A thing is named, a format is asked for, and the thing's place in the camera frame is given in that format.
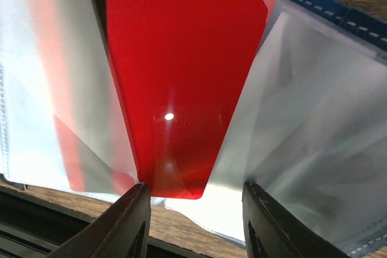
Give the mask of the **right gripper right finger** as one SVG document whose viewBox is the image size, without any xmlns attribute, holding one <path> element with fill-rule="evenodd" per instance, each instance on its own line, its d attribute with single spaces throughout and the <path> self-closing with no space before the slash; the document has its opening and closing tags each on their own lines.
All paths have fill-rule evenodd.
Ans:
<svg viewBox="0 0 387 258">
<path fill-rule="evenodd" d="M 347 257 L 255 183 L 244 183 L 242 217 L 248 257 Z"/>
</svg>

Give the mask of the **blue leather card holder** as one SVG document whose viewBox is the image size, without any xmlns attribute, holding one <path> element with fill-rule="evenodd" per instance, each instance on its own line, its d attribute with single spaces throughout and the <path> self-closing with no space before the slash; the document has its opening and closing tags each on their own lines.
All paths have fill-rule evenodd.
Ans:
<svg viewBox="0 0 387 258">
<path fill-rule="evenodd" d="M 138 180 L 106 0 L 1 0 L 1 173 L 115 202 Z M 386 245 L 386 23 L 334 0 L 276 0 L 200 198 L 152 196 L 245 245 L 260 185 L 351 257 Z"/>
</svg>

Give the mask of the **red striped card bottom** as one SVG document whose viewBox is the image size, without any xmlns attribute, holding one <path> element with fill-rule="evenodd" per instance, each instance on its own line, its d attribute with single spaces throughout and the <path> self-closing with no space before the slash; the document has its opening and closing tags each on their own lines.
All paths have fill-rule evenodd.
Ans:
<svg viewBox="0 0 387 258">
<path fill-rule="evenodd" d="M 203 194 L 276 0 L 106 0 L 138 180 Z"/>
</svg>

